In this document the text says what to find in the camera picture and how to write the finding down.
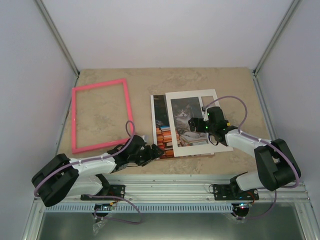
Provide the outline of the white mat board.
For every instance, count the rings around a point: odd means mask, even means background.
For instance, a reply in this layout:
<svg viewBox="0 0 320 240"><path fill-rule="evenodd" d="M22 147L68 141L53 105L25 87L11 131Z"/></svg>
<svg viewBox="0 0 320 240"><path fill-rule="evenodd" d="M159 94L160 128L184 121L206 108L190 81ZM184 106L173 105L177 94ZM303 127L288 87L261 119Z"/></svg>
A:
<svg viewBox="0 0 320 240"><path fill-rule="evenodd" d="M232 147L213 145L208 134L189 126L191 118L204 118L203 98L217 100L214 89L168 92L165 94L168 121L175 157L231 152Z"/></svg>

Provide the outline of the pink picture frame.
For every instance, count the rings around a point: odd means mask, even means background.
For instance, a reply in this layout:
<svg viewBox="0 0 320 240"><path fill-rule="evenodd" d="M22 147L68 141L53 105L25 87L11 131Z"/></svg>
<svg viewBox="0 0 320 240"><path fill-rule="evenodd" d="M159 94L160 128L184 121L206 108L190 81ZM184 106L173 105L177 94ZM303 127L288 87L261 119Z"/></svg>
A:
<svg viewBox="0 0 320 240"><path fill-rule="evenodd" d="M134 121L129 88L128 88L128 83L126 78L120 78L120 79L115 79L110 81L104 81L104 82L98 82L98 83L93 83L89 85L74 87L71 92L71 151L73 154L80 154L80 153L100 150L103 148L109 148L116 145L125 144L127 142L128 138L123 138L119 140L103 142L103 143L88 145L84 147L77 147L77 93L80 91L88 91L92 89L110 87L114 85L122 85L127 117L129 121L132 121L132 122Z"/></svg>

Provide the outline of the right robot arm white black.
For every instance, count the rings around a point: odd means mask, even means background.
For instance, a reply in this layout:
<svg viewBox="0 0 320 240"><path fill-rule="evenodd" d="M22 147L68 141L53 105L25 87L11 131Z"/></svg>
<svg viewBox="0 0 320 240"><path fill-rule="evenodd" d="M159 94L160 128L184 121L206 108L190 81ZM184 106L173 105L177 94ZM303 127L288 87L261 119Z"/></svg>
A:
<svg viewBox="0 0 320 240"><path fill-rule="evenodd" d="M298 185L301 171L283 139L261 139L239 130L225 119L218 106L208 108L205 113L205 118L191 118L188 121L190 128L213 137L217 146L236 148L254 157L257 167L256 172L232 177L229 184L214 184L216 200L258 199L259 189L272 192Z"/></svg>

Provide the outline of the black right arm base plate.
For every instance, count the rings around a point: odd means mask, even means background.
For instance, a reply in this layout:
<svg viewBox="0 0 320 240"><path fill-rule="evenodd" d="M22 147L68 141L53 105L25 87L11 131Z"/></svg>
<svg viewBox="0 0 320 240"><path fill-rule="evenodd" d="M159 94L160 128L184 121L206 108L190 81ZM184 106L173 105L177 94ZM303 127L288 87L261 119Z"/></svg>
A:
<svg viewBox="0 0 320 240"><path fill-rule="evenodd" d="M212 184L208 189L216 201L256 201L260 199L257 189L241 190L230 184Z"/></svg>

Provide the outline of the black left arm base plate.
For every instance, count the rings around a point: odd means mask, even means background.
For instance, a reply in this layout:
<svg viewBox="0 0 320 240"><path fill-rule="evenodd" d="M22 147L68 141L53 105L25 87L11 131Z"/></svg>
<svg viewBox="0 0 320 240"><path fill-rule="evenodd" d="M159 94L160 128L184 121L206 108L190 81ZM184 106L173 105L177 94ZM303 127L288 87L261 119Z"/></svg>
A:
<svg viewBox="0 0 320 240"><path fill-rule="evenodd" d="M88 194L80 196L82 201L118 201L118 198L124 198L126 186L124 184L112 184L109 187L103 186L102 189L94 194L94 197Z"/></svg>

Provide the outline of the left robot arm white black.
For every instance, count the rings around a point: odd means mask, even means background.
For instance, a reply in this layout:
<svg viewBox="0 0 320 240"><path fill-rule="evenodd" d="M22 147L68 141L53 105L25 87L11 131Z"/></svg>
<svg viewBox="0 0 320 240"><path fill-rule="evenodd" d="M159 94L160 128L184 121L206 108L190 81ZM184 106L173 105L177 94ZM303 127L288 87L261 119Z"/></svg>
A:
<svg viewBox="0 0 320 240"><path fill-rule="evenodd" d="M148 145L138 136L119 144L107 152L93 157L69 158L56 155L31 179L34 195L46 207L52 207L68 197L80 196L81 200L105 200L108 196L124 196L124 185L112 185L106 178L127 167L144 167L164 155L155 144Z"/></svg>

